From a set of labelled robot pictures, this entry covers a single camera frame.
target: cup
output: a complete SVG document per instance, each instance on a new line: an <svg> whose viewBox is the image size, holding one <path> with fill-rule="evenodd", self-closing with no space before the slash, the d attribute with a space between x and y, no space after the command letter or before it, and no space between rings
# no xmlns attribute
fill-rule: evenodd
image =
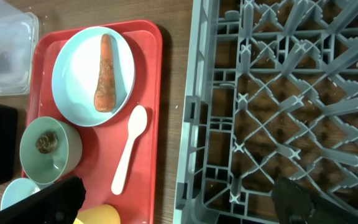
<svg viewBox="0 0 358 224"><path fill-rule="evenodd" d="M40 191L40 187L30 179L18 178L13 180L2 195L0 209L4 210L38 191Z"/></svg>
<svg viewBox="0 0 358 224"><path fill-rule="evenodd" d="M78 212L74 224L120 224L117 210L111 205L97 207Z"/></svg>
<svg viewBox="0 0 358 224"><path fill-rule="evenodd" d="M57 137L57 147L48 154L41 153L35 143L47 131ZM24 131L20 144L20 161L28 178L39 185L54 183L72 171L80 162L82 142L72 126L51 117L35 119Z"/></svg>

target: tray rim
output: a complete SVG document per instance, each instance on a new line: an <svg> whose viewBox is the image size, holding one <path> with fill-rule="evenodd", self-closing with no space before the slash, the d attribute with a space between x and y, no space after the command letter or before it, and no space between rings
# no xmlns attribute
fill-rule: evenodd
<svg viewBox="0 0 358 224"><path fill-rule="evenodd" d="M154 131L152 132L153 136L152 136L152 156L151 156L151 160L152 160L152 165L150 167L150 220L149 223L154 223L154 209L155 209L155 181L156 181L156 177L157 177L157 150L158 150L158 127L159 127L159 114L160 114L160 94L161 94L161 78L162 78L162 50L163 50L163 39L162 39L162 34L161 34L161 30L158 28L158 26L153 23L150 20L147 19L136 19L136 20L129 20L129 21L121 21L121 22L113 22L113 23L108 23L108 24L101 24L101 25L94 25L94 26L101 26L101 27L107 27L111 29L111 26L116 26L116 25L123 25L123 24L127 24L127 25L137 25L137 27L141 27L142 29L134 29L133 31L137 31L137 30L144 30L149 32L150 34L153 35L153 37L156 40L157 43L157 64L156 64L156 71L157 71L157 75L156 75L156 86L155 86L155 95L154 95L154 108L153 108L153 113L155 114L155 119L152 123L152 125L154 126ZM45 51L49 48L49 46L51 44L53 44L56 40L50 40L51 37L55 36L55 35L62 35L66 32L75 32L74 34L76 34L77 32L89 28L89 27L94 27L94 26L84 26L84 27L77 27L77 28L72 28L72 29L67 29L67 30L57 30L57 31L53 31L50 32L48 34L45 34L37 43L37 45L35 46L34 49L34 56L32 58L32 72L31 72L31 81L30 81L30 92L29 92L29 104L28 104L28 110L27 110L27 117L26 117L26 124L25 126L28 127L28 125L31 123L31 121L33 121L35 118L38 118L38 113L39 110L36 109L36 111L32 110L32 105L39 105L39 99L40 99L40 88L36 88L35 86L35 81L34 81L34 77L36 76L36 63L35 63L35 59L38 59L39 57L43 57L42 55L39 55L41 52L45 53ZM116 30L116 32L118 32L119 34L125 33L125 32L131 32L129 30L125 31L125 32L119 32L118 30ZM24 170L22 168L21 170L21 177L25 177L25 173Z"/></svg>

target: yellow cup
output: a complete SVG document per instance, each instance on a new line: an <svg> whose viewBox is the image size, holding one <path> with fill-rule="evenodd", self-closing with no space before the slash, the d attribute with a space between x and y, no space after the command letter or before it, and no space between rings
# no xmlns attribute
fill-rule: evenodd
<svg viewBox="0 0 358 224"><path fill-rule="evenodd" d="M113 206L100 205L78 212L74 224L121 224L121 220Z"/></svg>

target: spoon handle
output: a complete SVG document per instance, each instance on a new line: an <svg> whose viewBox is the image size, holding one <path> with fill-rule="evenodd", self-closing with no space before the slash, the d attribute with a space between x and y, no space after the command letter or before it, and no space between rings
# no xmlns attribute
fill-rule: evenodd
<svg viewBox="0 0 358 224"><path fill-rule="evenodd" d="M124 152L122 153L121 160L119 161L116 174L111 184L111 191L115 195L122 193L124 189L125 180L127 177L129 160L131 158L132 148L136 138L128 136L127 144L125 145Z"/></svg>

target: clear plastic container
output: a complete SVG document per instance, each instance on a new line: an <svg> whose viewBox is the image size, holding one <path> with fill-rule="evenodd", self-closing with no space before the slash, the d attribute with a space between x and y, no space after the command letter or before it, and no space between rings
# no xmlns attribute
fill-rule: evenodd
<svg viewBox="0 0 358 224"><path fill-rule="evenodd" d="M0 0L0 96L29 93L38 34L39 22L34 14Z"/></svg>

